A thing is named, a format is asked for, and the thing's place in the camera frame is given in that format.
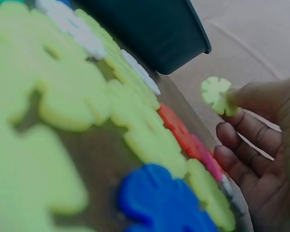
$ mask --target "small foam flower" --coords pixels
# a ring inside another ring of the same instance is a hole
[[[202,82],[202,98],[206,104],[212,105],[212,109],[219,115],[234,116],[238,107],[231,105],[225,94],[231,86],[231,82],[212,76]]]

